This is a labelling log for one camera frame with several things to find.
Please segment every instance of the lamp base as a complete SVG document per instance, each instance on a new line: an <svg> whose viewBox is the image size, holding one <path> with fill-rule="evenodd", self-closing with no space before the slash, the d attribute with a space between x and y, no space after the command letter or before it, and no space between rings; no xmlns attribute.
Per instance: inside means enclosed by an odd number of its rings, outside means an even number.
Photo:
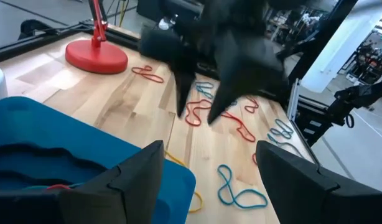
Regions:
<svg viewBox="0 0 382 224"><path fill-rule="evenodd" d="M67 45L65 59L82 70L98 74L116 74L128 67L128 56L117 46L101 42L93 47L90 40L76 40Z"/></svg>

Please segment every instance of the concrete floor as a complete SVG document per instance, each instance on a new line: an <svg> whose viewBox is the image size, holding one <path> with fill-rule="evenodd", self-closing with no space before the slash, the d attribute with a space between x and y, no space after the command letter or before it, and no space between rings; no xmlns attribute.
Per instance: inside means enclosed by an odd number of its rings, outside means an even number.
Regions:
<svg viewBox="0 0 382 224"><path fill-rule="evenodd" d="M108 14L114 13L116 1L119 0L114 0ZM110 4L111 0L106 0L105 9L108 9ZM131 0L128 8L136 5L137 0ZM0 45L17 40L19 26L26 19L38 19L53 27L63 27L90 17L87 0L84 0L84 3L72 0L0 0ZM113 23L114 18L109 18L109 22ZM126 12L122 27L140 32L144 24L151 26L153 23L133 9ZM286 60L288 73L297 61L297 57ZM300 93L330 105L335 99L333 94L349 86L351 83L343 75L339 75L323 93L312 93L304 88ZM382 99L373 106L375 110L372 112L364 108L354 110L353 129L334 126L312 149L324 167L382 190Z"/></svg>

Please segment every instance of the rubber band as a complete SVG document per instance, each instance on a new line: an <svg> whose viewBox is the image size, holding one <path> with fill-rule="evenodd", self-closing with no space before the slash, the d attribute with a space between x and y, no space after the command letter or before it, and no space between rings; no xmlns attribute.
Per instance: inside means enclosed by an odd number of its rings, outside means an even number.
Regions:
<svg viewBox="0 0 382 224"><path fill-rule="evenodd" d="M63 185L63 184L55 184L55 185L51 185L50 187L47 187L46 190L52 190L52 189L67 189L67 190L71 190L71 188L67 185Z"/></svg>
<svg viewBox="0 0 382 224"><path fill-rule="evenodd" d="M196 106L194 107L192 110L189 108L190 105L199 105L200 103L203 103L203 102L206 102L209 104L209 106ZM189 125L193 126L193 127L198 127L201 125L202 123L202 120L200 119L200 117L196 114L196 110L208 110L212 107L212 102L206 100L206 99L202 99L200 101L190 101L188 102L187 104L185 104L185 109L187 110L187 114L185 115L185 122L188 123ZM193 123L189 120L189 116L191 115L191 113L195 116L196 118L196 123ZM239 124L239 127L236 129L242 136L242 138L244 138L245 140L249 141L249 142L255 142L256 141L256 138L255 136L253 136L253 134L248 130L248 128L244 125L244 123L242 122L242 120L240 120L239 118L237 118L236 116L230 114L229 112L227 111L224 111L221 116L225 117L225 118L230 118L234 121L236 121L238 124ZM246 131L246 134L244 134L241 130L242 129L245 129Z"/></svg>
<svg viewBox="0 0 382 224"><path fill-rule="evenodd" d="M187 166L185 165L185 163L184 163L183 161L181 161L180 159L176 158L175 156L173 156L170 152L168 152L168 151L166 151L166 150L165 150L164 152L165 152L165 154L166 154L169 158L171 158L175 163L177 163L177 164L180 165L180 166L184 166L184 167L187 168ZM202 196L201 196L197 191L194 191L193 194L195 194L195 195L198 197L198 199L199 199L199 201L200 201L200 205L199 205L199 207L196 208L196 209L190 209L190 210L189 210L189 213L195 213L195 212L197 212L197 211L199 211L199 210L201 210L201 209L203 208L203 198L202 198Z"/></svg>
<svg viewBox="0 0 382 224"><path fill-rule="evenodd" d="M215 96L205 90L212 90L213 87L214 87L214 84L211 82L195 82L195 89L201 94L203 94L209 100L214 99ZM237 102L234 101L231 103L231 106L235 106L236 104Z"/></svg>
<svg viewBox="0 0 382 224"><path fill-rule="evenodd" d="M76 188L76 187L79 187L81 185L83 185L83 183L78 183L78 184L71 184L71 185L63 185L63 184L55 184L55 185L51 185L51 186L46 186L46 185L35 185L35 186L29 186L29 187L25 187L23 188L23 190L32 190L32 189L49 189L53 186L57 186L57 185L61 185L61 186L65 186L65 187L69 187L70 189L73 189L73 188Z"/></svg>
<svg viewBox="0 0 382 224"><path fill-rule="evenodd" d="M228 173L230 174L230 177L228 179L224 175L224 173L220 170L223 168L225 168L228 171ZM231 179L233 178L233 172L227 165L222 164L222 165L218 166L217 172L220 174L220 176L225 181L225 184L222 187L220 187L217 191L217 196L223 204L225 204L225 205L236 204L238 207L240 207L242 209L255 209L255 208L267 207L268 200L267 200L266 196L264 196L262 193L258 192L255 189L244 189L240 193L238 193L237 195L234 196L233 190L231 189L231 185L230 185ZM228 191L230 192L230 195L231 195L231 201L230 202L224 200L223 197L221 196L221 191L226 189L226 188L228 189ZM241 205L240 203L238 203L236 199L238 197L242 196L243 194L247 194L247 193L251 193L251 194L255 194L255 195L259 196L260 198L262 198L264 200L264 203L263 204L256 204L256 205Z"/></svg>
<svg viewBox="0 0 382 224"><path fill-rule="evenodd" d="M281 121L280 119L276 119L275 123L282 129L282 131L276 128L270 128L270 133L275 136L282 136L285 139L291 139L292 134L294 133L294 130L291 127L289 127L286 123ZM300 151L293 144L289 142L279 142L276 139L274 139L274 137L272 137L269 133L267 133L267 137L270 141L272 141L278 147L289 146L293 148L293 150L295 150L295 152L298 153L298 155L300 155L301 158L305 159L305 157L300 153Z"/></svg>
<svg viewBox="0 0 382 224"><path fill-rule="evenodd" d="M270 128L271 134L275 136L282 136L286 139L291 139L294 131L291 127L289 127L286 123L281 121L280 119L276 119L275 123L281 128L282 131L276 129L276 128Z"/></svg>
<svg viewBox="0 0 382 224"><path fill-rule="evenodd" d="M151 80L156 83L163 83L164 79L162 77L159 77L155 74L147 73L152 71L152 67L149 65L144 66L144 68L141 67L133 67L131 68L131 71L135 74L141 75L142 77Z"/></svg>
<svg viewBox="0 0 382 224"><path fill-rule="evenodd" d="M258 162L257 162L257 160L256 160L256 153L253 153L253 155L252 155L252 161L253 161L256 165L258 165Z"/></svg>
<svg viewBox="0 0 382 224"><path fill-rule="evenodd" d="M247 112L253 114L256 111L256 109L259 108L258 102L255 99L253 99L252 97L250 97L250 96L247 96L246 99L248 99L250 102L252 102L253 106L247 105L247 106L244 107L244 109Z"/></svg>

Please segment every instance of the yellow rubber band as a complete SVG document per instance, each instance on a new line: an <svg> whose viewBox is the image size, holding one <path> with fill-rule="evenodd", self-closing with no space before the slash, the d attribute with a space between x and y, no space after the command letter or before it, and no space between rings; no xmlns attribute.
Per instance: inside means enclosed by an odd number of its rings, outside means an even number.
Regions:
<svg viewBox="0 0 382 224"><path fill-rule="evenodd" d="M183 161L181 161L180 159L174 157L170 152L168 152L168 151L165 150L165 154L166 154L170 159L172 159L175 163L177 163L178 165L187 167ZM197 211L199 211L199 210L201 210L201 209L203 208L203 198L202 198L202 196L200 195L200 193L198 193L197 191L195 191L193 194L196 195L197 198L199 199L199 201L200 201L200 205L199 205L199 207L196 208L196 209L191 209L191 210L189 210L189 213L195 213L195 212L197 212Z"/></svg>

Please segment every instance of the white wall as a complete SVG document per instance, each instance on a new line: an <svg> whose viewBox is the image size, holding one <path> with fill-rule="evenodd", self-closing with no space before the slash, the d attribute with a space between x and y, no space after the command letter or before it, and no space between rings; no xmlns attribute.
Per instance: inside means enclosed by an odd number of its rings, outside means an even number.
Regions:
<svg viewBox="0 0 382 224"><path fill-rule="evenodd" d="M375 0L359 0L354 9L372 2ZM321 93L381 17L382 7L349 14L304 76L302 85Z"/></svg>

